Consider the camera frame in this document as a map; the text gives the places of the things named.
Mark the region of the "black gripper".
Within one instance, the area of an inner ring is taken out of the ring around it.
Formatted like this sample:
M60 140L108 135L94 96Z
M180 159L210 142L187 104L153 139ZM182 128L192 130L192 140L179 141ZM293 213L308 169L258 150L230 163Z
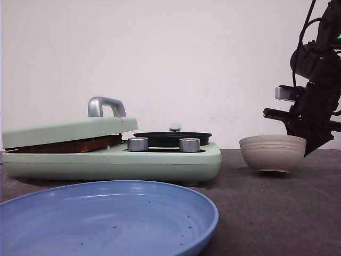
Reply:
M289 112L265 108L263 116L286 122L288 133L308 133L304 136L304 156L307 156L333 140L332 131L340 132L340 122L330 120L332 116L340 115L340 111L336 110L340 98L340 77L323 77L308 82L304 88Z

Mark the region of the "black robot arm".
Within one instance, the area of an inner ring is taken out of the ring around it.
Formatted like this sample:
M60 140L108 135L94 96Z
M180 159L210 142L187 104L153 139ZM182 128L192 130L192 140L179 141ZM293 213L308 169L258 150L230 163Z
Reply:
M283 122L288 135L305 139L309 155L340 131L340 123L331 120L340 115L340 1L330 1L321 17L306 19L290 67L307 84L278 86L276 99L293 105L289 111L266 108L263 115Z

